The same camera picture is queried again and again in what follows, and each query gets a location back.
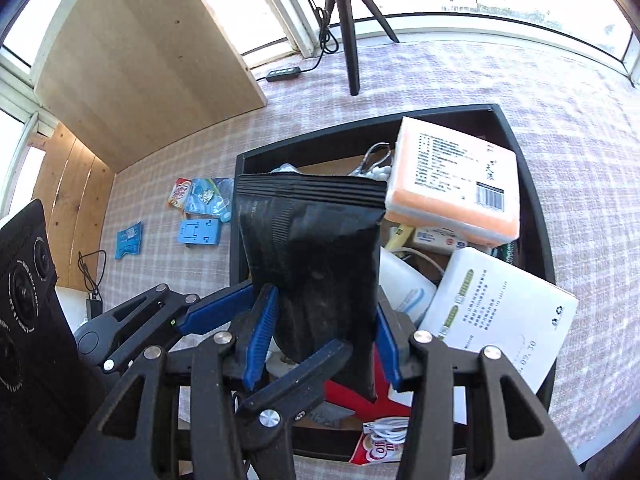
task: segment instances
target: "checkered cloth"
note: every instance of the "checkered cloth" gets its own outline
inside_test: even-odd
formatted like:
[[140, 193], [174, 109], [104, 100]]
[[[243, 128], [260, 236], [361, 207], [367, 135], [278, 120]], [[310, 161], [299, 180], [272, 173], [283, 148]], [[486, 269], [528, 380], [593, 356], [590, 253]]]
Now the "checkered cloth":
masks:
[[[289, 58], [264, 73], [291, 64]], [[335, 124], [497, 103], [538, 190], [558, 285], [580, 299], [558, 356], [550, 412], [572, 449], [588, 442], [640, 397], [638, 91], [609, 68], [534, 44], [361, 46], [360, 73], [357, 97], [348, 93], [342, 55], [327, 56], [300, 79], [263, 82], [267, 107], [206, 128], [117, 174], [102, 231], [106, 304], [158, 283], [201, 296], [228, 285], [228, 228], [218, 247], [176, 241], [180, 213], [166, 206], [176, 178], [233, 176], [238, 153]], [[141, 253], [114, 261], [116, 232], [140, 220]], [[181, 413], [188, 416], [188, 406]], [[354, 472], [306, 459], [297, 464], [305, 479], [394, 477], [391, 466]], [[458, 478], [460, 468], [454, 469]]]

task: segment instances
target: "black pouch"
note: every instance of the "black pouch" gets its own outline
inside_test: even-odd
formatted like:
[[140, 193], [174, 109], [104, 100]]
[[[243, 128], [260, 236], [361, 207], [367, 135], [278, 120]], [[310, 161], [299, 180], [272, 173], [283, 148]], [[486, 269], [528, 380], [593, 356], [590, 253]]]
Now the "black pouch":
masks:
[[369, 400], [380, 221], [386, 183], [356, 176], [242, 175], [236, 207], [255, 290], [280, 291], [274, 339], [301, 362], [331, 339], [353, 344], [334, 381]]

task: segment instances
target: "orange and white package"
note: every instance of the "orange and white package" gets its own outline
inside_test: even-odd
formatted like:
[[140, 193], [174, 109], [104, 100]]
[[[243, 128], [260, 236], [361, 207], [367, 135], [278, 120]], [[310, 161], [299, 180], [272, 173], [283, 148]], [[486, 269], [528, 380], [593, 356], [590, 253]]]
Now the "orange and white package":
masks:
[[520, 235], [520, 191], [511, 150], [456, 130], [402, 118], [385, 218], [449, 228], [489, 247]]

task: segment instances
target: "tripod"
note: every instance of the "tripod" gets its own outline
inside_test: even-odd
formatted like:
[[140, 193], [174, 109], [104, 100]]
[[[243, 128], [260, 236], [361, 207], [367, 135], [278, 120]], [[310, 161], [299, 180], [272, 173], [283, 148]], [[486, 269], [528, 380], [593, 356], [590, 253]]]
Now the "tripod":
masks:
[[[386, 34], [392, 41], [400, 43], [395, 32], [382, 14], [378, 6], [373, 0], [361, 0], [367, 9], [378, 20]], [[340, 30], [342, 31], [342, 44], [344, 46], [344, 59], [347, 63], [347, 75], [349, 77], [349, 90], [351, 95], [360, 93], [360, 69], [358, 67], [358, 47], [356, 46], [356, 30], [353, 22], [353, 10], [351, 9], [351, 0], [324, 0], [324, 10], [326, 23], [325, 27], [331, 22], [331, 15], [334, 7], [338, 5], [338, 14], [340, 15]]]

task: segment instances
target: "silver screw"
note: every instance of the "silver screw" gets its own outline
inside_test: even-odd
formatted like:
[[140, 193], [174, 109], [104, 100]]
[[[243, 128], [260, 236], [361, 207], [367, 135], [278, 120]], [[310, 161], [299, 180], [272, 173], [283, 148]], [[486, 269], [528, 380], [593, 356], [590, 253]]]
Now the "silver screw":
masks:
[[162, 349], [159, 346], [148, 346], [145, 348], [143, 352], [143, 356], [150, 361], [153, 359], [158, 359], [162, 355]]
[[231, 341], [231, 338], [231, 332], [227, 332], [226, 330], [223, 330], [222, 332], [216, 332], [213, 335], [213, 341], [215, 341], [219, 345], [226, 345], [229, 341]]
[[259, 420], [265, 428], [275, 428], [280, 423], [280, 414], [276, 410], [264, 410]]
[[416, 330], [414, 332], [414, 339], [418, 343], [430, 343], [433, 340], [433, 336], [431, 332], [427, 332], [426, 330]]
[[482, 353], [484, 353], [484, 355], [489, 359], [496, 360], [502, 357], [502, 352], [500, 352], [500, 349], [497, 346], [491, 346], [491, 345], [485, 346]]

